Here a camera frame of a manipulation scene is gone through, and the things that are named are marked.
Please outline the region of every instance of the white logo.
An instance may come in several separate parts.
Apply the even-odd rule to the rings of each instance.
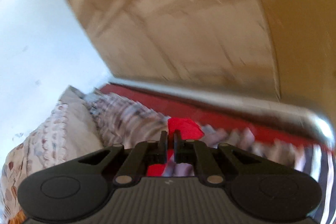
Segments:
[[[170,185],[171,183],[174,183],[171,179],[165,181],[166,184]]]

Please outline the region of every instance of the shiny metal edge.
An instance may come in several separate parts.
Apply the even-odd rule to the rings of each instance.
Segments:
[[[112,78],[110,83],[191,99],[250,115],[277,117],[280,121],[302,127],[311,138],[327,148],[332,150],[335,148],[336,137],[331,123],[326,117],[305,107],[179,85],[163,85],[118,78]]]

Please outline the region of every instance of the white wall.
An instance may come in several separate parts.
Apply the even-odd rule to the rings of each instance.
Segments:
[[[68,85],[89,92],[111,75],[65,0],[0,0],[0,15],[2,165]]]

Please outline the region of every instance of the red cloth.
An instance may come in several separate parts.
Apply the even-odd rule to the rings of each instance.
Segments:
[[[187,118],[170,118],[168,120],[168,137],[171,138],[176,130],[180,131],[183,140],[199,140],[204,136],[199,125]],[[168,149],[167,159],[170,159],[173,153],[173,149]],[[147,176],[160,177],[163,174],[165,167],[165,164],[150,165],[147,169]]]

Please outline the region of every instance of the striped fabric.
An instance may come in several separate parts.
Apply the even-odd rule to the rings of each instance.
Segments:
[[[103,146],[122,143],[125,148],[132,148],[141,141],[159,140],[161,131],[167,130],[169,116],[115,93],[87,97],[86,101],[97,123]],[[214,129],[211,125],[201,125],[201,128],[205,134],[201,140],[209,147],[226,142],[309,174],[319,183],[323,193],[322,202],[314,215],[315,221],[321,224],[335,223],[336,160],[331,152],[322,150],[319,145],[295,147],[278,140],[273,145],[266,145],[256,142],[249,128],[242,132],[232,130],[230,133],[222,128]],[[194,172],[191,165],[176,164],[172,157],[163,175],[192,176]]]

